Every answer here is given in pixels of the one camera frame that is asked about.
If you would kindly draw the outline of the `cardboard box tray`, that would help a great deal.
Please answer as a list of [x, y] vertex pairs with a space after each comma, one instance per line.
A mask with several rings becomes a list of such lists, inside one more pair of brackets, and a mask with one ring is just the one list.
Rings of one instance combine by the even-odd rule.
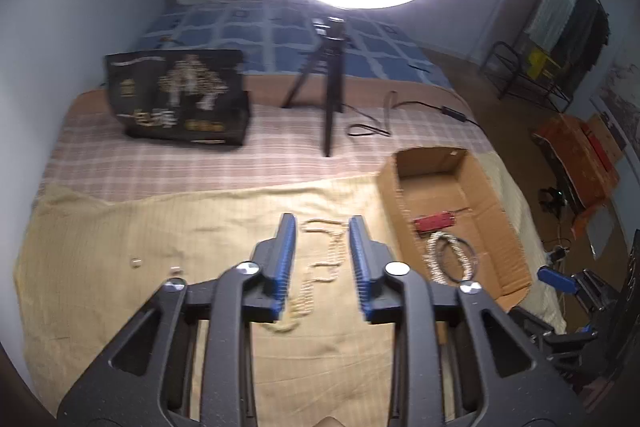
[[478, 159], [454, 147], [398, 150], [376, 178], [398, 258], [431, 279], [428, 238], [456, 236], [473, 279], [506, 311], [532, 287], [523, 246]]

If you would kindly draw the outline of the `blue checked blanket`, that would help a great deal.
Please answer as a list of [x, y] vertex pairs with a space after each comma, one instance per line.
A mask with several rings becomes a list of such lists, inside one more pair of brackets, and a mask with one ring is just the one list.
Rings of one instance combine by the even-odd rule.
[[[327, 17], [325, 9], [309, 3], [176, 5], [154, 20], [134, 48], [234, 49], [243, 52], [250, 75], [295, 74], [321, 42], [314, 23]], [[383, 12], [347, 13], [346, 34], [346, 75], [451, 87], [442, 70]]]

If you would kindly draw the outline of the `landscape painting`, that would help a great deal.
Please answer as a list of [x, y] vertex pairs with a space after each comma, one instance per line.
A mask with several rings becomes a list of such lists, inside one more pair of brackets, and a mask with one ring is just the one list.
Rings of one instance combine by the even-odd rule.
[[625, 42], [599, 86], [598, 97], [639, 154], [639, 43]]

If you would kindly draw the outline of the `pink plaid bed sheet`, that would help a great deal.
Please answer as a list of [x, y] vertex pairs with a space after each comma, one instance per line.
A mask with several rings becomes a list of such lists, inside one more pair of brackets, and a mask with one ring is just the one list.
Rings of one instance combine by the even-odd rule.
[[297, 104], [281, 107], [290, 76], [250, 76], [252, 120], [244, 144], [179, 144], [131, 139], [111, 113], [104, 90], [79, 95], [68, 110], [40, 183], [62, 185], [121, 202], [182, 192], [233, 190], [359, 176], [380, 169], [398, 150], [452, 146], [484, 154], [492, 146], [457, 92], [411, 81], [346, 81], [347, 109], [334, 121], [332, 156], [321, 150], [322, 78], [303, 87]]

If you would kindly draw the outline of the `striped hanging cloth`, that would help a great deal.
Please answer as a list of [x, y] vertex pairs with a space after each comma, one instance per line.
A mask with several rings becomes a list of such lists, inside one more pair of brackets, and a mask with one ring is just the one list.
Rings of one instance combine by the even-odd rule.
[[542, 50], [551, 51], [570, 18], [576, 0], [540, 0], [525, 33]]

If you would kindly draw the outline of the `dark hanging clothes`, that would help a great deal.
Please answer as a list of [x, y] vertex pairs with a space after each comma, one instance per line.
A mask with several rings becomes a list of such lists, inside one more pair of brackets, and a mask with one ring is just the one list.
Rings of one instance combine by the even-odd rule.
[[576, 0], [560, 38], [551, 52], [560, 65], [589, 72], [610, 38], [608, 13], [598, 0]]

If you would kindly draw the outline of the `black snack bag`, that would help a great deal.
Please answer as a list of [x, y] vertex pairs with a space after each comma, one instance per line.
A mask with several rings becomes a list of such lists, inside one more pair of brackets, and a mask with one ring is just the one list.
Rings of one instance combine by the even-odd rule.
[[151, 50], [104, 58], [106, 95], [133, 138], [244, 144], [250, 95], [239, 50]]

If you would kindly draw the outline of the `black tripod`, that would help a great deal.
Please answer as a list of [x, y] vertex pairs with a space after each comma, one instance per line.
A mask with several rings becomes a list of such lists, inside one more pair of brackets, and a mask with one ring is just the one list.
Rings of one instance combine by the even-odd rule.
[[334, 115], [343, 112], [346, 24], [341, 17], [329, 16], [326, 20], [314, 20], [314, 30], [320, 37], [318, 48], [309, 56], [300, 70], [293, 87], [288, 91], [281, 107], [292, 108], [299, 91], [311, 74], [324, 65], [324, 124], [322, 153], [332, 156]]

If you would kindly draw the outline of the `orange covered box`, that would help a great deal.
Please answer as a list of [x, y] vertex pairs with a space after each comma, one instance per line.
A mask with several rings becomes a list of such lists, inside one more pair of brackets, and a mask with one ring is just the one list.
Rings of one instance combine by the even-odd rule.
[[546, 155], [574, 215], [575, 239], [586, 233], [589, 221], [610, 202], [620, 183], [603, 142], [585, 121], [555, 115], [532, 131], [532, 140]]

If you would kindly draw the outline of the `black bangle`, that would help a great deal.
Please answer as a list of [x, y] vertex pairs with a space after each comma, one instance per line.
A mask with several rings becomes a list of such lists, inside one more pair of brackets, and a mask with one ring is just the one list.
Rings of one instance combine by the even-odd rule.
[[[462, 284], [470, 283], [475, 280], [478, 266], [478, 256], [474, 248], [469, 242], [461, 237], [444, 234], [436, 241], [436, 263], [445, 280], [452, 283]], [[454, 256], [460, 268], [460, 275], [455, 277], [447, 269], [447, 261], [445, 260], [446, 252]]]

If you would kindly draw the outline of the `black clothes rack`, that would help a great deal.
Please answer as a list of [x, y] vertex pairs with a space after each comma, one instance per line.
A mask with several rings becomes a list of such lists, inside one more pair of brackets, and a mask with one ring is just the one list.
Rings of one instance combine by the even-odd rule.
[[535, 0], [515, 37], [494, 42], [478, 73], [500, 100], [564, 114], [610, 35], [602, 0]]

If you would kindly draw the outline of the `yellow box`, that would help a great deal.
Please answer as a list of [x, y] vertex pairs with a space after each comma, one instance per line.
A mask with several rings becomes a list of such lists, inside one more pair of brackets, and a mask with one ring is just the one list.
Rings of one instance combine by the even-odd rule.
[[527, 62], [526, 75], [533, 80], [553, 80], [562, 69], [557, 62], [539, 48], [533, 48], [529, 52]]

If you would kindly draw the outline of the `black clamp on floor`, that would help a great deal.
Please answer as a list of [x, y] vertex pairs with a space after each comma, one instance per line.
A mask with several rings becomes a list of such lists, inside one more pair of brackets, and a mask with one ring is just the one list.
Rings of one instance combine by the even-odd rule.
[[543, 212], [552, 213], [555, 217], [559, 217], [568, 202], [562, 191], [550, 186], [538, 191], [538, 204]]

